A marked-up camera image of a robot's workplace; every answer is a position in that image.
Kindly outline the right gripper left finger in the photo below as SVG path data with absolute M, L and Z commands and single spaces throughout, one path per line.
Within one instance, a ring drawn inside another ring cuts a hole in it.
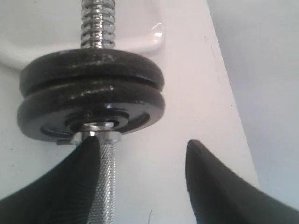
M 86 224 L 100 169 L 99 142 L 88 137 L 51 171 L 0 201 L 2 224 Z

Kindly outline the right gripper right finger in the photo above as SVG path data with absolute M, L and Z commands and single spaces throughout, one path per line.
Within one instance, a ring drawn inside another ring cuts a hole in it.
M 199 140 L 190 140 L 185 179 L 199 224 L 297 224 L 298 210 L 246 182 Z

